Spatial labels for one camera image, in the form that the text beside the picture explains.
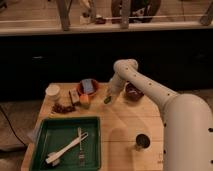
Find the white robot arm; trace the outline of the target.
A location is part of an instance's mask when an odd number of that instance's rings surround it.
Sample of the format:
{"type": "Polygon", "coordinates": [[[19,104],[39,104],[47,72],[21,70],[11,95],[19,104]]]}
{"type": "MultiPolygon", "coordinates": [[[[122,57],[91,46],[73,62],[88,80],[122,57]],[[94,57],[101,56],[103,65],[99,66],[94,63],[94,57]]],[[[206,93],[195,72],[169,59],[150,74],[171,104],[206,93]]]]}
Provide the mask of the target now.
{"type": "Polygon", "coordinates": [[[213,112],[199,96],[180,94],[138,72],[135,59],[117,60],[107,95],[113,100],[132,83],[160,111],[163,171],[213,171],[213,112]]]}

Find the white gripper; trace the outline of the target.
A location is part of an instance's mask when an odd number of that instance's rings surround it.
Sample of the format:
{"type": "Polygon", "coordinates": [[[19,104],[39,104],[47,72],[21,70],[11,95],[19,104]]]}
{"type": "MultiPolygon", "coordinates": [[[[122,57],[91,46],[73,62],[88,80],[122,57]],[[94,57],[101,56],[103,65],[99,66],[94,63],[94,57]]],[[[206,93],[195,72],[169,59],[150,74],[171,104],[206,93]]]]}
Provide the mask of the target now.
{"type": "Polygon", "coordinates": [[[119,95],[125,86],[125,80],[122,79],[117,73],[110,79],[107,89],[110,102],[115,100],[115,95],[119,95]]]}

